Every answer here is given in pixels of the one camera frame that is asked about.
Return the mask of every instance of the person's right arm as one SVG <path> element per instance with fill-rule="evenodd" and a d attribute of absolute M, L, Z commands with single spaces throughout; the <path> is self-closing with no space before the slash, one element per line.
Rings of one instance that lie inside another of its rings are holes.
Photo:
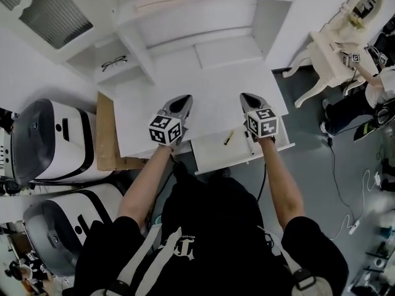
<path fill-rule="evenodd" d="M 258 142 L 264 152 L 270 192 L 278 222 L 285 230 L 291 219 L 304 216 L 302 195 L 295 180 L 284 166 L 272 139 L 260 138 Z"/>
<path fill-rule="evenodd" d="M 383 83 L 381 82 L 380 76 L 372 76 L 366 69 L 363 68 L 360 64 L 355 65 L 355 69 L 358 70 L 361 76 L 368 81 L 370 85 L 375 88 L 383 88 Z"/>

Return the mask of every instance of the person in white shirt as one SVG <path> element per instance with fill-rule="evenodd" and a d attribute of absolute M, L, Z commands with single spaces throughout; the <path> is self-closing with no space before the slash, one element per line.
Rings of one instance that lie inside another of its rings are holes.
<path fill-rule="evenodd" d="M 377 104 L 395 98 L 395 66 L 382 69 L 379 75 L 372 76 L 360 64 L 355 68 L 368 82 L 365 92 L 359 91 L 334 105 L 328 100 L 322 101 L 325 120 L 321 131 L 333 137 L 360 115 L 373 115 Z"/>

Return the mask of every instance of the white desk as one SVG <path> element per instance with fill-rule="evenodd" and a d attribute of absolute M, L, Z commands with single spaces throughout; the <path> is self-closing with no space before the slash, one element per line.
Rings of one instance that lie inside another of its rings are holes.
<path fill-rule="evenodd" d="M 351 80 L 354 71 L 347 68 L 341 60 L 341 51 L 348 53 L 356 52 L 360 54 L 360 64 L 372 75 L 378 73 L 371 55 L 363 46 L 357 44 L 336 44 L 322 32 L 310 32 L 313 42 L 307 46 L 305 51 L 299 53 L 292 62 L 292 68 L 288 72 L 283 72 L 283 77 L 292 76 L 300 67 L 303 61 L 310 59 L 314 70 L 320 76 L 315 86 L 303 94 L 295 101 L 295 106 L 300 107 L 302 103 L 312 96 L 322 92 L 327 86 L 334 88 L 341 83 Z M 360 86 L 365 79 L 357 72 L 353 84 L 350 84 L 346 90 Z"/>
<path fill-rule="evenodd" d="M 197 174 L 262 156 L 259 149 L 254 156 L 248 149 L 239 95 L 262 96 L 277 115 L 287 114 L 274 76 L 252 36 L 207 43 L 158 56 L 154 61 L 156 86 L 145 80 L 117 85 L 114 113 L 122 157 L 151 156 L 157 144 L 149 138 L 148 121 L 165 102 L 180 94 L 192 94 L 194 99 L 185 140 L 191 141 Z M 236 132 L 224 146 L 232 129 Z M 282 122 L 277 139 L 279 149 L 293 146 Z M 178 153 L 187 151 L 189 144 L 184 143 Z"/>

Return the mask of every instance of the gray floor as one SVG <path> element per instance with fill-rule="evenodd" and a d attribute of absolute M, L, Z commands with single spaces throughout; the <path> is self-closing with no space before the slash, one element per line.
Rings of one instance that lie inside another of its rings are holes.
<path fill-rule="evenodd" d="M 315 220 L 328 237 L 333 237 L 338 232 L 345 214 L 350 211 L 338 197 L 332 175 L 333 156 L 318 126 L 323 117 L 321 100 L 327 97 L 331 103 L 335 103 L 342 98 L 341 91 L 339 88 L 326 89 L 320 95 L 305 101 L 300 109 L 296 109 L 293 102 L 317 82 L 316 73 L 311 69 L 300 70 L 288 79 L 276 75 L 276 80 L 289 110 L 289 115 L 283 117 L 289 140 L 296 143 L 295 147 L 282 151 L 281 157 L 301 189 L 306 215 Z M 356 126 L 366 119 L 367 117 L 359 117 L 349 127 Z M 336 155 L 336 179 L 339 190 L 343 199 L 352 207 L 355 217 L 359 218 L 362 213 L 362 175 L 366 169 L 370 169 L 372 172 L 370 187 L 373 184 L 374 172 L 380 167 L 384 148 L 381 146 L 383 137 L 380 132 L 373 133 L 359 142 L 353 142 L 353 135 L 354 130 L 350 130 L 335 137 L 333 150 Z M 196 165 L 192 154 L 181 155 L 178 159 L 187 165 L 189 172 L 195 171 Z M 232 177 L 254 195 L 259 192 L 263 170 L 262 159 L 257 159 L 249 165 L 241 164 L 231 167 Z M 170 172 L 170 166 L 167 168 L 165 177 L 168 172 Z M 199 179 L 204 181 L 208 176 L 200 176 Z M 160 215 L 163 203 L 170 194 L 174 182 L 174 178 L 171 177 L 163 193 L 157 199 L 154 217 Z M 364 252 L 376 239 L 377 214 L 388 207 L 393 207 L 393 204 L 391 194 L 378 190 L 366 192 L 365 214 L 359 228 L 350 236 L 344 227 L 335 240 L 335 244 L 348 262 L 350 282 L 363 265 Z M 265 185 L 259 206 L 265 227 L 281 235 L 268 183 Z"/>

